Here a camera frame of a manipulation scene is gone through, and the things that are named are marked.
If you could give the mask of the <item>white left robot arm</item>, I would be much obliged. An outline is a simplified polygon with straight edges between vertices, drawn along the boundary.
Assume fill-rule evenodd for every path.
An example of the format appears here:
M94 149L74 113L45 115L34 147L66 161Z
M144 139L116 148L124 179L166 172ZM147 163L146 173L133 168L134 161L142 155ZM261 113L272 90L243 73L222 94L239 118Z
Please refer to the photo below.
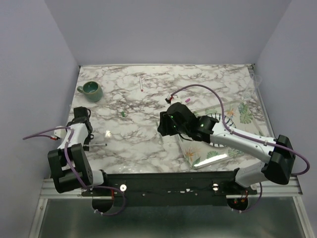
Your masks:
M86 156L94 139L90 122L91 110L86 107L73 109L74 118L68 122L66 135L60 146L48 153L48 162L58 193L78 188L93 188L99 196L109 192L110 184L102 170L93 171Z

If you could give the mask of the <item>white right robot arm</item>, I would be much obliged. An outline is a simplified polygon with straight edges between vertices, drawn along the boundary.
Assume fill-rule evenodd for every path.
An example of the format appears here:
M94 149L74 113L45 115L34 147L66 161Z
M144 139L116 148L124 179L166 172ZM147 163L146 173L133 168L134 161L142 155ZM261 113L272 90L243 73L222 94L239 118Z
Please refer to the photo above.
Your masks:
M180 102L160 112L158 132L161 136L185 134L194 141L228 146L259 159L254 165L238 169L235 178L228 181L233 194L267 180L279 185L289 183L295 153L286 136L261 137L229 127L224 117L198 117Z

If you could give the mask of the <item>leaf pattern glass tray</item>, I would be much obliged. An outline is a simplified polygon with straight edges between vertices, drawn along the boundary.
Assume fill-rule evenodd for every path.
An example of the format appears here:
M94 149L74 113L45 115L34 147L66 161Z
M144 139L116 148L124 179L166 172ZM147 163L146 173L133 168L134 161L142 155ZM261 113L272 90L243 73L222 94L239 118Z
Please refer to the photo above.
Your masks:
M247 167L258 161L268 163L269 152L274 147L264 145L273 142L263 134L248 106L238 101L224 104L224 116L221 106L211 106L194 112L196 116L208 116L218 120L211 136L211 143L193 141L187 135L177 136L185 161L195 170L203 167L220 167L227 161L236 161L247 157L248 162L239 162L235 167Z

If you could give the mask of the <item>green ceramic mug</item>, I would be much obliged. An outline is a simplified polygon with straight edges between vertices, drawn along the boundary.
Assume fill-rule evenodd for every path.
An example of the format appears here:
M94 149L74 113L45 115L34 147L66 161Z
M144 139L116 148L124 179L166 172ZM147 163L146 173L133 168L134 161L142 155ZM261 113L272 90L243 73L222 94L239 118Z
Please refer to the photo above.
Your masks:
M82 93L89 102L98 102L103 97L103 90L97 82L89 81L83 86L78 86L77 91Z

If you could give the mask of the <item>aluminium frame rail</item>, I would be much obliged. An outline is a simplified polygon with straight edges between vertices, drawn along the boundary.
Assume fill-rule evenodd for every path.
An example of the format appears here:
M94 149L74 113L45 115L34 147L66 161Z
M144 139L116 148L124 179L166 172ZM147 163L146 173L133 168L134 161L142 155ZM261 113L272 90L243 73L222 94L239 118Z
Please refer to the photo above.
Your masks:
M287 185L278 185L270 181L262 182L263 186L263 195L262 197L297 197L302 196L303 192L300 187L299 181L296 177L291 177ZM58 193L55 189L52 179L44 179L42 183L42 188L40 192L41 199L75 199L75 198L84 198L88 199L89 197L101 198L93 196L88 193L87 196L82 195L81 189L75 189L70 192Z

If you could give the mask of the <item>black mounting base bar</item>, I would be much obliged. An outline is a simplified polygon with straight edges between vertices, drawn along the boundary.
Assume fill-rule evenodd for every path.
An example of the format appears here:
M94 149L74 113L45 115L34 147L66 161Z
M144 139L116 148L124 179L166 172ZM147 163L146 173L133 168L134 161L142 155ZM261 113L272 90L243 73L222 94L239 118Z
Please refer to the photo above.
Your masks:
M229 196L256 195L235 182L236 171L193 173L108 174L101 188L82 192L100 199L98 207L121 206L227 206Z

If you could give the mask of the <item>pink tipped white pen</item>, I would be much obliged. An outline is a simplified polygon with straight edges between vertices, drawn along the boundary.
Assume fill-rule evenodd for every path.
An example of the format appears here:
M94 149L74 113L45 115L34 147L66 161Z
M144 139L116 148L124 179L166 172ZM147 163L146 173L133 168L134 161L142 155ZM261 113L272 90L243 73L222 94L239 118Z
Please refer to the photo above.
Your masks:
M143 92L143 82L142 82L142 78L139 78L139 84L140 84L140 91Z

